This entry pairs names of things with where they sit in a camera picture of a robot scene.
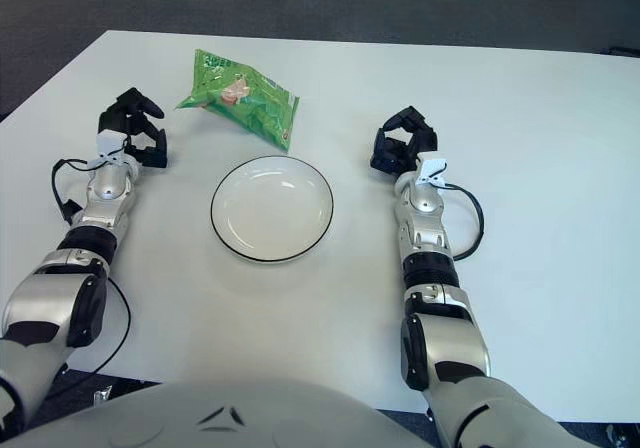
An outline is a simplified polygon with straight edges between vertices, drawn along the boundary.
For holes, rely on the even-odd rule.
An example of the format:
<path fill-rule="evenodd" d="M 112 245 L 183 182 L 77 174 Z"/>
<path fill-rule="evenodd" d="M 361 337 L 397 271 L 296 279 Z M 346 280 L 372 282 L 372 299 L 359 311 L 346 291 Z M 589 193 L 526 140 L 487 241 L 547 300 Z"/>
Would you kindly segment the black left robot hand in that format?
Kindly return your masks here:
<path fill-rule="evenodd" d="M 132 87 L 116 98 L 99 117 L 98 135 L 114 136 L 112 148 L 99 149 L 99 152 L 111 158 L 120 153 L 131 156 L 145 167 L 166 168 L 168 163 L 167 138 L 164 129 L 158 129 L 149 119 L 163 119 L 163 110 L 151 99 Z M 144 134 L 155 143 L 154 146 L 138 148 L 133 138 Z"/>

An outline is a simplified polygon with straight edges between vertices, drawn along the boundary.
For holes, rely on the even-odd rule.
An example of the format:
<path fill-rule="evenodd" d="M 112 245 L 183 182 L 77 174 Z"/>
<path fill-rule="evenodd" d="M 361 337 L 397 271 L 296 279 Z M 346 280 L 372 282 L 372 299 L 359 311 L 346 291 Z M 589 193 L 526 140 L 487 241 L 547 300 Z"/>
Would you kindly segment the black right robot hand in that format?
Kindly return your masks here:
<path fill-rule="evenodd" d="M 425 117 L 409 106 L 388 119 L 378 129 L 370 166 L 380 172 L 409 180 L 416 186 L 444 189 L 444 158 L 430 158 L 438 150 L 438 137 Z"/>

